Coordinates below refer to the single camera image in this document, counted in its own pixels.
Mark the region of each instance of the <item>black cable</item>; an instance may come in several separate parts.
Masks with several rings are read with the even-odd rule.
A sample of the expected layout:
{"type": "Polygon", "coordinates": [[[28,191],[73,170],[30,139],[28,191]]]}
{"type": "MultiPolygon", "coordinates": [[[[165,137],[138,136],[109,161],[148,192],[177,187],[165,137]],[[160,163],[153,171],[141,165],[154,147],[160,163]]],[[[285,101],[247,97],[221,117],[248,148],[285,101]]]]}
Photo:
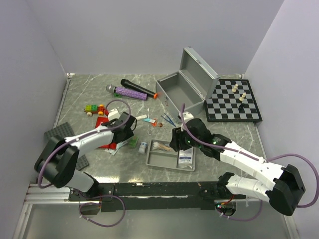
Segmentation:
{"type": "Polygon", "coordinates": [[[134,129],[132,129],[132,132],[136,129],[136,125],[138,124],[138,120],[135,119],[135,126],[134,126],[134,129]]]}

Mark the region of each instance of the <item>open box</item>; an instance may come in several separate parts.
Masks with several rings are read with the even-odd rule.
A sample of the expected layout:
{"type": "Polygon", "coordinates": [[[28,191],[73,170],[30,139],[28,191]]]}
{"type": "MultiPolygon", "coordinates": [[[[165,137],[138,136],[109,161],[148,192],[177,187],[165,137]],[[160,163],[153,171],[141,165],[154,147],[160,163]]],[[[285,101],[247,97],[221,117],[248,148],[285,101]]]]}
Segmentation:
{"type": "Polygon", "coordinates": [[[169,144],[167,141],[163,140],[154,140],[151,139],[148,146],[148,153],[146,157],[146,165],[161,167],[161,168],[170,168],[170,169],[178,169],[183,171],[195,171],[195,148],[193,149],[193,162],[190,167],[180,167],[178,165],[178,154],[179,152],[175,151],[162,151],[159,149],[152,150],[152,146],[154,142],[160,142],[165,145],[169,144]]]}
{"type": "Polygon", "coordinates": [[[178,72],[156,81],[156,92],[173,118],[180,122],[179,112],[185,103],[185,111],[192,115],[204,109],[204,102],[213,94],[218,83],[217,73],[192,49],[184,48],[178,72]]]}

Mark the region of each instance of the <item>marble tabletop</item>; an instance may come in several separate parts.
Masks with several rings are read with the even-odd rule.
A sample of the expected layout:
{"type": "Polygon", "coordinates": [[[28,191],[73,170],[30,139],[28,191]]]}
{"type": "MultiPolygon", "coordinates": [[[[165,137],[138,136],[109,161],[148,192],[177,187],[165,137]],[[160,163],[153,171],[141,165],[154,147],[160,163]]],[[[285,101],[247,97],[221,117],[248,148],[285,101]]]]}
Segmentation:
{"type": "MultiPolygon", "coordinates": [[[[84,112],[86,105],[106,104],[115,99],[113,94],[105,90],[107,84],[120,86],[122,78],[128,79],[142,87],[155,91],[155,80],[166,75],[160,74],[122,74],[122,75],[74,75],[63,102],[58,125],[69,122],[74,133],[81,134],[95,127],[97,115],[87,117],[84,112]]],[[[238,79],[234,75],[229,79],[238,79]]],[[[148,98],[142,101],[122,97],[131,107],[133,116],[148,115],[150,118],[161,119],[161,115],[169,113],[160,100],[148,98]]],[[[114,102],[109,110],[118,108],[119,112],[127,111],[122,103],[114,102]]],[[[261,143],[253,122],[207,122],[205,111],[197,118],[201,118],[208,129],[213,133],[220,133],[239,144],[244,149],[263,156],[261,143]]],[[[171,140],[173,126],[164,120],[163,127],[154,127],[148,122],[139,121],[134,134],[139,138],[139,143],[150,139],[171,140]]],[[[83,169],[95,177],[99,182],[190,182],[190,181],[217,181],[225,172],[233,172],[246,176],[241,170],[206,157],[199,150],[196,152],[196,165],[194,172],[165,169],[146,165],[146,154],[138,153],[139,146],[130,148],[123,146],[114,156],[103,149],[95,149],[86,154],[90,163],[83,169]]]]}

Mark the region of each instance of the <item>white wall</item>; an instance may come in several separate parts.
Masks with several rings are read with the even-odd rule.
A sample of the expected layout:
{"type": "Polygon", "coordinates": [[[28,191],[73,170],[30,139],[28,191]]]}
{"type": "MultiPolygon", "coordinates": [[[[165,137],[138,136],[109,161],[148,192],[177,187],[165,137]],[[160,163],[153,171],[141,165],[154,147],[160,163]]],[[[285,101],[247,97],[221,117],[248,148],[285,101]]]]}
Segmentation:
{"type": "Polygon", "coordinates": [[[283,0],[26,0],[66,72],[172,73],[192,46],[246,71],[283,0]]]}
{"type": "Polygon", "coordinates": [[[24,0],[0,1],[0,32],[0,237],[8,239],[66,81],[24,0]]]}
{"type": "MultiPolygon", "coordinates": [[[[267,157],[298,153],[319,170],[319,2],[285,0],[246,74],[258,101],[263,122],[258,129],[267,157]]],[[[310,202],[316,181],[312,170],[298,159],[282,159],[301,172],[310,202]]],[[[296,209],[301,238],[318,238],[319,202],[296,209]]]]}

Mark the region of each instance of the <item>green toy block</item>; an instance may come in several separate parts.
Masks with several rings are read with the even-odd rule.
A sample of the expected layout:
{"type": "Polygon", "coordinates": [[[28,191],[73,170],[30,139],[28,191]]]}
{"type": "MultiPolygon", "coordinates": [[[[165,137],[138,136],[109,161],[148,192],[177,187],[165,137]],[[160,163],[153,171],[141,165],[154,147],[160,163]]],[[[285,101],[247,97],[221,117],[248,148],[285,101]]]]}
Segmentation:
{"type": "Polygon", "coordinates": [[[85,106],[85,111],[90,111],[91,110],[91,105],[85,106]]]}
{"type": "Polygon", "coordinates": [[[97,111],[98,110],[98,105],[92,105],[91,106],[92,111],[97,111]]]}
{"type": "Polygon", "coordinates": [[[118,94],[118,93],[113,93],[114,97],[116,98],[122,98],[122,95],[118,94]]]}
{"type": "Polygon", "coordinates": [[[133,136],[129,142],[129,147],[135,148],[138,141],[139,141],[139,138],[137,136],[133,136]]]}

